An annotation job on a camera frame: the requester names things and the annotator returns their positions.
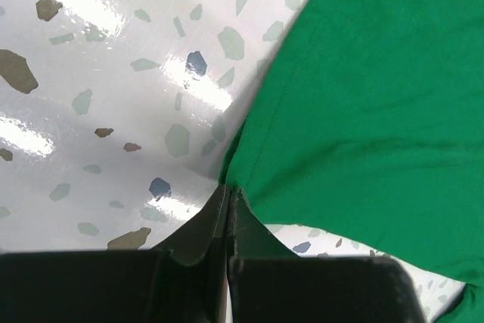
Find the black plastic object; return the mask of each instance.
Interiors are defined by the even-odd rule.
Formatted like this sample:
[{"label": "black plastic object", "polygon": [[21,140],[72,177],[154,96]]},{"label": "black plastic object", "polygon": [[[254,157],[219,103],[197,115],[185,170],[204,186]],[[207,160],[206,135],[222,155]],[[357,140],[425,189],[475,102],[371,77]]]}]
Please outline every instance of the black plastic object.
[{"label": "black plastic object", "polygon": [[300,258],[219,186],[151,250],[0,256],[0,321],[423,323],[411,282],[385,258]]}]

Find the green fabric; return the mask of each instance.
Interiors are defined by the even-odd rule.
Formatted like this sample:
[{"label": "green fabric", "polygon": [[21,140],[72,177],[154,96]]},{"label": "green fabric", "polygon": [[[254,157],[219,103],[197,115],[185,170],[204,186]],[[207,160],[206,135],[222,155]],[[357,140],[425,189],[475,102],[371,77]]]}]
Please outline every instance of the green fabric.
[{"label": "green fabric", "polygon": [[310,0],[235,146],[263,222],[464,281],[440,322],[484,321],[484,0]]}]

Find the terrazzo pattern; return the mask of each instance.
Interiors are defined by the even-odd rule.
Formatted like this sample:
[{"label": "terrazzo pattern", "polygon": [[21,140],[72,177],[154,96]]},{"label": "terrazzo pattern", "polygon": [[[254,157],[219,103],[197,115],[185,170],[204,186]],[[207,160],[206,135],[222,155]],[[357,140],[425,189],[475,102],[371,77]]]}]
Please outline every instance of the terrazzo pattern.
[{"label": "terrazzo pattern", "polygon": [[191,218],[304,1],[0,0],[0,247]]}]

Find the brown speckle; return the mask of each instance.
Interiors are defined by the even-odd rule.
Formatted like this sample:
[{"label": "brown speckle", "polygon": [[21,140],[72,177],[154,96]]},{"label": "brown speckle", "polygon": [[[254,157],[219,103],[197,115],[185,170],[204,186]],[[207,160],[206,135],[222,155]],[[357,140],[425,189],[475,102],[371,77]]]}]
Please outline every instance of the brown speckle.
[{"label": "brown speckle", "polygon": [[14,155],[12,154],[12,152],[4,148],[0,149],[0,157],[2,157],[7,162],[11,162],[14,159]]},{"label": "brown speckle", "polygon": [[26,59],[8,49],[0,49],[0,76],[12,88],[24,94],[39,87]]},{"label": "brown speckle", "polygon": [[56,16],[62,6],[62,3],[55,0],[39,0],[36,2],[37,17],[48,22]]},{"label": "brown speckle", "polygon": [[123,234],[107,243],[108,250],[137,250],[146,243],[151,228],[141,227],[137,231]]},{"label": "brown speckle", "polygon": [[99,138],[106,138],[107,136],[111,135],[111,133],[114,131],[114,129],[110,128],[99,128],[96,129],[94,132]]},{"label": "brown speckle", "polygon": [[125,151],[139,151],[141,147],[134,143],[126,143],[123,148]]}]

